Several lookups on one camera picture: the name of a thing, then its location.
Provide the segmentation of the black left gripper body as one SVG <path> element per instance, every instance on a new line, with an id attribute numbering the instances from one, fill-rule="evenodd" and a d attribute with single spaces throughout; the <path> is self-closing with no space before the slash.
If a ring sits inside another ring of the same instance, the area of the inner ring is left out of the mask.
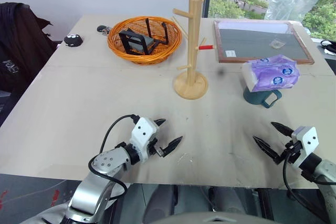
<path id="1" fill-rule="evenodd" d="M 158 156 L 162 156 L 162 150 L 160 147 L 158 147 L 157 144 L 158 140 L 153 139 L 149 144 L 148 144 L 148 155 L 152 156 L 157 154 Z"/>

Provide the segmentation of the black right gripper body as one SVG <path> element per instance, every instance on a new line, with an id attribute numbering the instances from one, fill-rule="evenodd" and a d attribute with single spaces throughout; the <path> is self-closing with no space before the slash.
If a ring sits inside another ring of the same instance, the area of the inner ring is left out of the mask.
<path id="1" fill-rule="evenodd" d="M 280 155 L 280 162 L 284 161 L 289 155 L 288 162 L 294 163 L 301 154 L 301 150 L 303 149 L 302 143 L 300 141 L 294 142 L 290 140 L 285 147 L 285 150 Z"/>

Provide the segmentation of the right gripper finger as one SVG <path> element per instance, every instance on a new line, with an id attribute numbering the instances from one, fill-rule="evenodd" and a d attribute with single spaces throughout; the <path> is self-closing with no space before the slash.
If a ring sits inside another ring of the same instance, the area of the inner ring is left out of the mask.
<path id="1" fill-rule="evenodd" d="M 271 122 L 272 126 L 276 128 L 276 130 L 278 132 L 280 132 L 281 134 L 283 134 L 284 136 L 287 136 L 287 137 L 291 137 L 292 136 L 292 133 L 294 132 L 293 129 L 291 129 L 290 127 L 288 126 L 285 126 L 281 123 L 278 123 L 278 122 Z"/>
<path id="2" fill-rule="evenodd" d="M 259 146 L 259 148 L 267 154 L 277 165 L 280 164 L 284 159 L 275 152 L 268 143 L 259 137 L 253 136 L 254 141 Z"/>

